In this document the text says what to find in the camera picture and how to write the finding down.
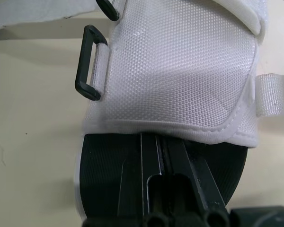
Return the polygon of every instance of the white velcro strap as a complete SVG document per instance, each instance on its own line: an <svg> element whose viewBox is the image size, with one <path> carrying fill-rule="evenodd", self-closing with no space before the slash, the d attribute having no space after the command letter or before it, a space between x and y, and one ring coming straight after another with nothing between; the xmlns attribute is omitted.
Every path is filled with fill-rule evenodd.
<svg viewBox="0 0 284 227"><path fill-rule="evenodd" d="M96 9L96 0L5 0L0 3L0 29L70 18Z"/></svg>
<svg viewBox="0 0 284 227"><path fill-rule="evenodd" d="M96 55L90 85L101 95L104 93L108 58L109 47L106 44L98 44L96 47Z"/></svg>
<svg viewBox="0 0 284 227"><path fill-rule="evenodd" d="M257 117L284 116L284 76L266 74L256 77Z"/></svg>

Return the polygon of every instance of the white fabric padding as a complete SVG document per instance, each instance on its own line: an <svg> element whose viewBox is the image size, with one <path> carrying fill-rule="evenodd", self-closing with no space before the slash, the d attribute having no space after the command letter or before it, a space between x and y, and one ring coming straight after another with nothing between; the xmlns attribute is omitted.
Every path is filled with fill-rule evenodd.
<svg viewBox="0 0 284 227"><path fill-rule="evenodd" d="M105 44L96 46L96 55L91 75L90 85L101 95L104 93L105 78L107 72L107 64L109 58L109 48Z"/></svg>
<svg viewBox="0 0 284 227"><path fill-rule="evenodd" d="M96 0L5 0L0 3L0 29L70 18L96 9Z"/></svg>
<svg viewBox="0 0 284 227"><path fill-rule="evenodd" d="M126 0L109 0L123 15ZM214 0L262 40L266 24L266 0ZM0 29L33 22L70 18L98 9L96 0L5 0L0 3Z"/></svg>
<svg viewBox="0 0 284 227"><path fill-rule="evenodd" d="M128 0L109 48L105 91L89 102L86 134L152 131L214 144L244 128L258 43L223 6Z"/></svg>

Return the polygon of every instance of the beige surface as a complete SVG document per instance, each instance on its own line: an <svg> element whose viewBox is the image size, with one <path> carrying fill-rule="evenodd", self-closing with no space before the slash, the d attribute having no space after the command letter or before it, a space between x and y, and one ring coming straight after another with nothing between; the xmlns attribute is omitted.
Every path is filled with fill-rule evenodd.
<svg viewBox="0 0 284 227"><path fill-rule="evenodd" d="M284 74L284 2L269 14L258 72ZM80 226L72 178L87 101L74 78L87 24L108 35L99 13L0 32L0 227ZM229 207L284 205L284 120L259 128Z"/></svg>

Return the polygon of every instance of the black plastic buckle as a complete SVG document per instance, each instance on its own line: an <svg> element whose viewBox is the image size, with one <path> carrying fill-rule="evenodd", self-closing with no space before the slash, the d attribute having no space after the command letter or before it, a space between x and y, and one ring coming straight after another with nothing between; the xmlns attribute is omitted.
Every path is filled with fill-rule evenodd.
<svg viewBox="0 0 284 227"><path fill-rule="evenodd" d="M93 43L102 43L107 45L105 37L99 32L99 30L92 25L87 25L84 27L75 88L84 97L92 101L98 101L101 98L101 94L86 83L89 73L89 63Z"/></svg>
<svg viewBox="0 0 284 227"><path fill-rule="evenodd" d="M113 7L109 0L96 0L103 13L112 21L119 19L119 13Z"/></svg>

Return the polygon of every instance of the black plastic frame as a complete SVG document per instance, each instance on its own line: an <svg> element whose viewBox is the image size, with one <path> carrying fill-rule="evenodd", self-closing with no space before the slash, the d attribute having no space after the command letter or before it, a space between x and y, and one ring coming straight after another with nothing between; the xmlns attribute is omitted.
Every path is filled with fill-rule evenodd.
<svg viewBox="0 0 284 227"><path fill-rule="evenodd" d="M96 89L86 83L89 73L89 63L93 43L102 43L107 45L105 37L101 34L101 32L99 32L98 29L96 29L92 25L85 26L78 64L78 71L75 80L75 88L84 97L92 101L98 101L101 98L101 94L97 92Z"/></svg>
<svg viewBox="0 0 284 227"><path fill-rule="evenodd" d="M119 19L119 13L113 7L109 0L96 0L100 9L103 13L112 21L117 21Z"/></svg>

